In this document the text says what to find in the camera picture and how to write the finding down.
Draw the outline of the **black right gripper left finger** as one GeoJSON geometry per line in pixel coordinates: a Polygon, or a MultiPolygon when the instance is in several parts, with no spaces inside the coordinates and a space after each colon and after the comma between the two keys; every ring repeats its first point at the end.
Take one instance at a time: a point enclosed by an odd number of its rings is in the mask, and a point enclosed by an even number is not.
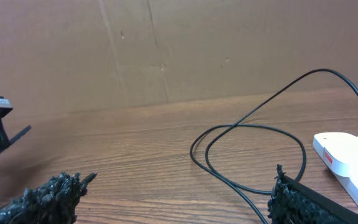
{"type": "Polygon", "coordinates": [[[75,208],[97,176],[62,172],[36,189],[25,189],[21,197],[0,208],[0,224],[73,224],[75,208]]]}

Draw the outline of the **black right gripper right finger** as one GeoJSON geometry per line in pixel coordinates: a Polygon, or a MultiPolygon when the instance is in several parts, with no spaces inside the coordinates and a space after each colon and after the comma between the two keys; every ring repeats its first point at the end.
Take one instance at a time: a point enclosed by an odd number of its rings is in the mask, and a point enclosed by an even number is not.
{"type": "Polygon", "coordinates": [[[268,201],[273,224],[358,224],[358,214],[289,178],[277,166],[276,184],[268,201]]]}

